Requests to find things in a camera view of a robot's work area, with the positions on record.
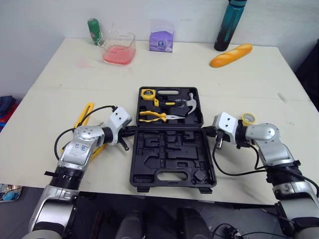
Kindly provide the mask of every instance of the toy baguette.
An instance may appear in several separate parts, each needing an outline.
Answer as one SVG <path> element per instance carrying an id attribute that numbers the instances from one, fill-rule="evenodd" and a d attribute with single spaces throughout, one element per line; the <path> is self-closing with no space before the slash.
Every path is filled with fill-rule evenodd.
<path id="1" fill-rule="evenodd" d="M 252 49 L 253 49 L 252 44 L 240 45 L 233 50 L 227 51 L 223 54 L 216 56 L 214 59 L 211 60 L 209 65 L 211 67 L 225 66 L 225 65 L 227 65 L 233 61 L 236 61 L 239 58 L 247 55 L 248 53 L 251 52 Z"/>

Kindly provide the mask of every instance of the toolbox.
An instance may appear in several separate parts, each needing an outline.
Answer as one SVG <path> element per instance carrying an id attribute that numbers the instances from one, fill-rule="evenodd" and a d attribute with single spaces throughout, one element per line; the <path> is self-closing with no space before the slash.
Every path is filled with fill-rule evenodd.
<path id="1" fill-rule="evenodd" d="M 197 88 L 141 87 L 130 182 L 150 187 L 198 188 L 212 193 L 216 177 Z"/>

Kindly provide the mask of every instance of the yellow-handled pliers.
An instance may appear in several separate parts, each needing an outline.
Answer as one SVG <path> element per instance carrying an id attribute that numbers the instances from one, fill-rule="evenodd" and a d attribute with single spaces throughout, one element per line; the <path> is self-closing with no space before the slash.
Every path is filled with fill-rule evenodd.
<path id="1" fill-rule="evenodd" d="M 140 122 L 145 122 L 145 123 L 150 123 L 150 122 L 155 122 L 155 121 L 158 121 L 158 120 L 162 120 L 164 123 L 167 121 L 167 120 L 177 120 L 177 119 L 184 119 L 185 117 L 182 117 L 182 116 L 174 116 L 174 115 L 167 115 L 165 113 L 157 113 L 157 112 L 153 112 L 153 111 L 141 111 L 140 112 L 140 115 L 141 116 L 156 116 L 158 118 L 156 119 L 150 119 L 150 120 L 146 120 L 146 119 L 140 119 L 139 121 Z"/>

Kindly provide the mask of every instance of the table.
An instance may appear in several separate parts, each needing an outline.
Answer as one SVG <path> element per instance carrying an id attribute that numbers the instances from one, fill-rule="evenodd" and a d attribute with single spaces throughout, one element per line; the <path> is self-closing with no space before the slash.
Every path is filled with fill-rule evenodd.
<path id="1" fill-rule="evenodd" d="M 175 43 L 173 53 L 150 52 L 145 41 L 137 41 L 136 48 L 130 65 L 115 66 L 102 62 L 91 40 L 66 38 L 0 134 L 0 182 L 44 187 L 50 180 L 44 172 L 56 167 L 56 137 L 74 125 L 88 102 L 96 108 L 123 106 L 135 124 L 140 86 L 194 86 L 204 126 L 220 112 L 235 117 L 253 113 L 257 123 L 278 126 L 282 142 L 302 162 L 303 174 L 319 183 L 319 114 L 278 48 L 254 46 L 249 55 L 221 68 L 208 65 L 219 54 L 212 44 Z M 106 121 L 109 115 L 110 110 L 96 112 L 89 124 Z M 59 148 L 70 139 L 63 137 Z M 127 141 L 132 148 L 133 138 Z M 212 149 L 214 139 L 209 144 Z M 224 143 L 216 158 L 225 171 L 234 173 L 252 170 L 256 155 Z M 277 201 L 265 173 L 228 177 L 217 169 L 212 194 L 176 187 L 137 193 L 129 183 L 131 159 L 132 150 L 108 146 L 88 167 L 80 190 L 247 204 Z"/>

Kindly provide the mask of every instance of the roll of tape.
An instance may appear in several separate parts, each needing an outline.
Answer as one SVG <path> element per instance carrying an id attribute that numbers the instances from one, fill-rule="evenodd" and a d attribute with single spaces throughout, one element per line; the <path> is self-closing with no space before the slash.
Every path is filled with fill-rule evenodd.
<path id="1" fill-rule="evenodd" d="M 252 125 L 253 123 L 255 123 L 256 121 L 256 118 L 250 114 L 250 113 L 244 113 L 242 116 L 241 116 L 241 119 L 243 121 L 243 125 L 244 126 L 250 126 Z"/>

